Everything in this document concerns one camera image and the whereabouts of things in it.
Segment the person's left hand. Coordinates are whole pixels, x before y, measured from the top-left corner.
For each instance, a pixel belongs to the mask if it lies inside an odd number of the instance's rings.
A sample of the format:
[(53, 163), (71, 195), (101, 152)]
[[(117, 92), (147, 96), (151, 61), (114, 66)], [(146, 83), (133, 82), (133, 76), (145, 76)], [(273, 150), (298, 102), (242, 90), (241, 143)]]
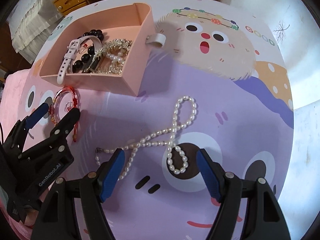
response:
[(34, 209), (26, 209), (25, 212), (26, 212), (26, 218), (25, 218), (25, 221), (23, 222), (23, 224), (25, 226), (32, 228), (36, 222), (39, 211), (34, 210)]

